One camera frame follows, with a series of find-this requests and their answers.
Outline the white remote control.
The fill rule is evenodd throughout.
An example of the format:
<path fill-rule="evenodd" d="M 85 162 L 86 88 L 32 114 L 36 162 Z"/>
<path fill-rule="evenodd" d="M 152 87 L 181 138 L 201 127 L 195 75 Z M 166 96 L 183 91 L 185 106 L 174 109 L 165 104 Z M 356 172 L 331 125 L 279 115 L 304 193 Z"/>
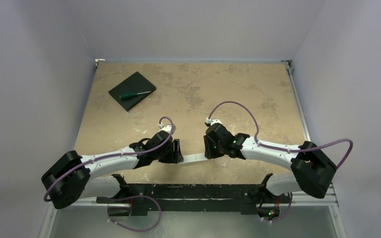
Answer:
<path fill-rule="evenodd" d="M 208 159 L 205 157 L 204 153 L 185 155 L 183 160 L 178 163 L 178 165 L 191 165 L 196 163 L 206 162 Z"/>

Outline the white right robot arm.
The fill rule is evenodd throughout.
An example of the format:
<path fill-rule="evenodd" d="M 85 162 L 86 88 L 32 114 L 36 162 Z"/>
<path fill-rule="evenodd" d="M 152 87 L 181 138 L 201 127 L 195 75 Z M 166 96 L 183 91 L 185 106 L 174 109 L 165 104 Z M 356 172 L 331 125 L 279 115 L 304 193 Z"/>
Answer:
<path fill-rule="evenodd" d="M 337 170 L 335 163 L 309 141 L 300 146 L 272 142 L 260 146 L 253 136 L 244 133 L 233 135 L 219 122 L 208 125 L 203 138 L 207 159 L 227 155 L 264 161 L 289 170 L 280 175 L 268 175 L 263 180 L 258 194 L 266 202 L 286 192 L 297 191 L 322 199 Z"/>

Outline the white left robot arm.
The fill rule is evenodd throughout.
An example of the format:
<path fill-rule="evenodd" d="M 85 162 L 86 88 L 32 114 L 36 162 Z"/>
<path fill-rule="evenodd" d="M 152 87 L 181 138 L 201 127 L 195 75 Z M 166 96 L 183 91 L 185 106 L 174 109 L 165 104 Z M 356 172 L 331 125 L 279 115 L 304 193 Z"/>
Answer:
<path fill-rule="evenodd" d="M 183 160 L 180 141 L 163 130 L 151 138 L 100 155 L 79 155 L 75 150 L 68 151 L 41 177 L 46 189 L 44 200 L 56 209 L 63 209 L 88 197 L 91 182 L 100 176 L 149 166 L 153 161 L 178 164 Z"/>

